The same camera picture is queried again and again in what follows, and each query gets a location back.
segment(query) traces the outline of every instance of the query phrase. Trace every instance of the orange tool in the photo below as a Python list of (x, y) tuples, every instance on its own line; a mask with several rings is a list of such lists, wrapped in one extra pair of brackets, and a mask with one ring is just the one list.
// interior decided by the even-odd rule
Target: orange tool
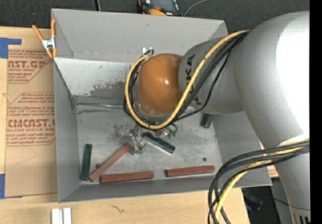
[(56, 21), (53, 19), (51, 20), (51, 38), (49, 40), (44, 40), (41, 33), (39, 32), (38, 28), (35, 25), (32, 25), (32, 29), (35, 30), (37, 37), (43, 43), (46, 52), (50, 58), (57, 56), (57, 49), (56, 49)]

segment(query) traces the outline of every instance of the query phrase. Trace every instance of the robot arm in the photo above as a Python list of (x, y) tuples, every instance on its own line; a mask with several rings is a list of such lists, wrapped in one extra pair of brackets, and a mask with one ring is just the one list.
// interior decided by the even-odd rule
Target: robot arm
[[(218, 40), (210, 40), (191, 48), (180, 60), (179, 70), (176, 60), (176, 69), (169, 68), (162, 77), (157, 74), (151, 76), (153, 71), (148, 71), (146, 76), (139, 73), (139, 85), (145, 86), (145, 79), (146, 85), (151, 84), (151, 78), (161, 80), (169, 87), (168, 95), (152, 90), (150, 96), (157, 101), (164, 100), (164, 97), (176, 100), (178, 87), (182, 93), (187, 90), (191, 76), (216, 43)], [(266, 148), (304, 141), (309, 138), (308, 58), (309, 12), (271, 19), (248, 33), (220, 59), (198, 94), (193, 96), (191, 106), (206, 114), (244, 110)], [(144, 65), (142, 73), (149, 66), (149, 60)], [(167, 68), (168, 65), (165, 63), (159, 67)], [(178, 82), (173, 78), (177, 71)], [(149, 99), (145, 98), (138, 107), (145, 119), (160, 123), (168, 118), (168, 115), (145, 112), (142, 105), (147, 101)], [(154, 103), (148, 106), (153, 112)], [(293, 222), (310, 223), (309, 154), (299, 155), (275, 167), (288, 198)]]

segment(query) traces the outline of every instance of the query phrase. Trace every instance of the yellow cable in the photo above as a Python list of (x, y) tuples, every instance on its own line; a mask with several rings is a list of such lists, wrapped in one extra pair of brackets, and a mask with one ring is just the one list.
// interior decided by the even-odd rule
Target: yellow cable
[[(293, 151), (296, 151), (296, 150), (299, 150), (303, 148), (302, 147), (298, 147), (298, 148), (293, 148), (293, 149), (289, 149), (289, 150), (282, 150), (282, 151), (278, 151), (278, 152), (275, 152), (275, 153), (271, 153), (271, 154), (268, 154), (270, 156), (273, 156), (273, 155), (278, 155), (278, 154), (286, 154), (286, 153), (291, 153)], [(243, 168), (243, 170), (245, 170), (245, 172), (243, 173), (240, 173), (238, 174), (237, 176), (235, 176), (230, 182), (229, 184), (227, 185), (227, 187), (225, 188), (225, 190), (223, 191), (221, 197), (220, 197), (220, 200), (218, 201), (217, 203), (217, 207), (216, 207), (216, 210), (215, 210), (215, 216), (216, 218), (219, 218), (219, 214), (220, 214), (220, 210), (222, 208), (222, 205), (223, 205), (223, 202), (225, 201), (228, 193), (230, 192), (230, 190), (232, 189), (232, 187), (235, 185), (235, 183), (243, 176), (247, 173), (247, 169), (249, 168), (252, 168), (252, 167), (256, 167), (256, 166), (259, 166), (261, 164), (264, 164), (264, 163), (268, 163), (270, 161), (258, 161), (258, 162), (254, 162), (254, 163), (250, 163), (248, 164), (246, 167)]]
[(128, 86), (129, 86), (129, 83), (130, 83), (130, 77), (131, 77), (131, 74), (134, 70), (134, 68), (143, 60), (145, 60), (145, 58), (140, 58), (133, 66), (132, 68), (130, 69), (129, 71), (129, 74), (127, 75), (127, 78), (126, 78), (126, 83), (125, 83), (125, 99), (126, 99), (126, 105), (129, 109), (129, 112), (130, 114), (132, 115), (132, 117), (136, 120), (136, 122), (138, 122), (141, 126), (143, 127), (146, 127), (146, 128), (149, 128), (149, 129), (154, 129), (154, 130), (157, 130), (157, 129), (161, 129), (165, 126), (167, 126), (173, 119), (174, 117), (176, 116), (176, 114), (179, 112), (179, 110), (181, 109), (195, 79), (197, 78), (197, 75), (198, 73), (200, 72), (202, 66), (204, 65), (205, 61), (223, 44), (225, 43), (226, 41), (236, 37), (237, 35), (241, 34), (241, 33), (244, 33), (244, 32), (247, 32), (247, 31), (239, 31), (239, 32), (235, 32), (235, 33), (232, 33), (228, 36), (226, 36), (225, 38), (221, 39), (216, 45), (214, 45), (209, 51), (208, 53), (204, 56), (204, 58), (200, 61), (199, 65), (197, 66), (194, 74), (192, 75), (191, 77), (191, 80), (189, 81), (184, 93), (182, 94), (182, 97), (177, 105), (177, 107), (175, 108), (175, 110), (173, 111), (173, 113), (171, 114), (171, 116), (163, 123), (161, 124), (158, 124), (158, 125), (150, 125), (144, 121), (142, 121), (134, 112), (133, 108), (132, 108), (132, 105), (130, 103), (130, 99), (129, 99), (129, 94), (128, 94)]

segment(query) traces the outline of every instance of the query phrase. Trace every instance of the metal part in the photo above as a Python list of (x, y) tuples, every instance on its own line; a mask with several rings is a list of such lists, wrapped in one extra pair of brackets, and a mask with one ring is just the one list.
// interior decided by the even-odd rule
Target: metal part
[(52, 209), (51, 224), (71, 224), (71, 208)]
[(146, 142), (140, 135), (140, 127), (136, 125), (134, 128), (129, 125), (121, 126), (117, 129), (119, 142), (121, 144), (129, 143), (131, 145), (130, 153), (142, 154), (145, 150)]
[(42, 40), (42, 44), (44, 45), (45, 49), (48, 49), (50, 47), (56, 48), (56, 37), (52, 37), (49, 40)]
[(167, 141), (164, 141), (161, 138), (153, 136), (149, 132), (143, 133), (142, 136), (145, 137), (145, 139), (148, 142), (152, 143), (153, 145), (159, 147), (160, 149), (166, 151), (169, 154), (172, 154), (176, 149), (172, 144), (168, 143)]

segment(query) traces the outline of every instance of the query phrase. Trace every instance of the black device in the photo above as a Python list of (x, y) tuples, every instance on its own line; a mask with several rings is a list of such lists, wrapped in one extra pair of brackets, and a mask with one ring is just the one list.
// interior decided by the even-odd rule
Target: black device
[(182, 16), (177, 0), (138, 0), (139, 11), (146, 15)]

